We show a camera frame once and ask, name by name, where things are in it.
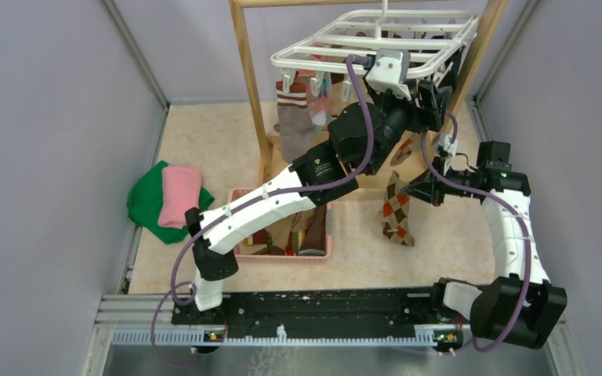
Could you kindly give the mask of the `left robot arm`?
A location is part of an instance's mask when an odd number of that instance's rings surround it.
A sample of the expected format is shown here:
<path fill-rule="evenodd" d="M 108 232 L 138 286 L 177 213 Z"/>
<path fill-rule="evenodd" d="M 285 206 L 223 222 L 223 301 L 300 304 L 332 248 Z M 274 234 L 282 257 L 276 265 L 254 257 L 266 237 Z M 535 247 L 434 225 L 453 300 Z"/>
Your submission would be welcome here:
<path fill-rule="evenodd" d="M 437 131 L 454 88 L 418 82 L 417 93 L 398 98 L 390 87 L 357 93 L 328 124 L 328 140 L 311 147 L 262 186 L 224 206 L 184 214 L 196 265 L 190 314 L 202 324 L 219 316 L 224 281 L 238 271 L 234 248 L 247 236 L 355 191 L 357 175 L 375 175 L 406 131 Z"/>

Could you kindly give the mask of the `black sock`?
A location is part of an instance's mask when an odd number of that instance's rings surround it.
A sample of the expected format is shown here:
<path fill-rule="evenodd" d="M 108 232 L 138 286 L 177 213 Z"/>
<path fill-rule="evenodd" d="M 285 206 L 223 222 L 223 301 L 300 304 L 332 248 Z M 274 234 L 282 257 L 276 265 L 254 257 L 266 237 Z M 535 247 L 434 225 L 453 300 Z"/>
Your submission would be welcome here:
<path fill-rule="evenodd" d="M 438 90 L 456 90 L 465 50 L 465 46 L 459 47 L 433 74 L 433 83 Z"/>

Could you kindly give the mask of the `white clip hanger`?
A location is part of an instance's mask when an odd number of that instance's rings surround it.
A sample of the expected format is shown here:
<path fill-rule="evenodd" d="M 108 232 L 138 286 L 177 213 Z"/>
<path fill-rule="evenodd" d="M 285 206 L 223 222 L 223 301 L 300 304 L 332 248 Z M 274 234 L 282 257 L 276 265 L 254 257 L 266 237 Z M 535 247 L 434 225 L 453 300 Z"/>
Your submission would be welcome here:
<path fill-rule="evenodd" d="M 348 56 L 375 56 L 379 49 L 408 50 L 407 82 L 433 83 L 433 74 L 461 46 L 467 47 L 477 33 L 480 17 L 467 10 L 350 11 L 327 26 L 273 54 L 281 81 L 295 82 L 299 73 L 309 78 L 345 74 Z"/>

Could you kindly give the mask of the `beige argyle sock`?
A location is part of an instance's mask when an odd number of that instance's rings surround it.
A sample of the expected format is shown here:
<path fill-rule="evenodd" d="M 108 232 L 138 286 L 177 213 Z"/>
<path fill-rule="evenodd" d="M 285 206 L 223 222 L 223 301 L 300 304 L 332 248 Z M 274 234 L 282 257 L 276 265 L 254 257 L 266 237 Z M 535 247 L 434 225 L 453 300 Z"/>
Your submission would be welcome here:
<path fill-rule="evenodd" d="M 406 184 L 398 172 L 392 171 L 386 185 L 383 206 L 377 213 L 376 218 L 381 225 L 382 235 L 386 240 L 405 247 L 414 247 L 415 239 L 408 224 L 410 197 L 401 192 Z"/>
<path fill-rule="evenodd" d="M 422 134 L 412 133 L 404 142 L 402 142 L 390 161 L 390 166 L 398 166 L 406 161 L 413 154 L 421 153 L 422 151 Z"/>

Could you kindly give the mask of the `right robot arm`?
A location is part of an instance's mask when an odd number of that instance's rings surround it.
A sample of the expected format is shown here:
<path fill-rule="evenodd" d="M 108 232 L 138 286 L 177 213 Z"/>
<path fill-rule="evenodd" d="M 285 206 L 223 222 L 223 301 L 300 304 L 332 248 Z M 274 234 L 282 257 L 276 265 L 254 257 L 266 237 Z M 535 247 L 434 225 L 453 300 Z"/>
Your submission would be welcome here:
<path fill-rule="evenodd" d="M 478 199 L 488 218 L 495 279 L 480 286 L 440 279 L 428 301 L 430 316 L 448 323 L 460 314 L 477 338 L 542 348 L 568 297 L 563 288 L 552 285 L 539 259 L 529 214 L 528 177 L 513 171 L 508 143 L 480 143 L 476 168 L 465 170 L 451 167 L 457 154 L 451 136 L 436 141 L 433 149 L 438 155 L 402 193 L 434 206 L 443 204 L 448 195 Z"/>

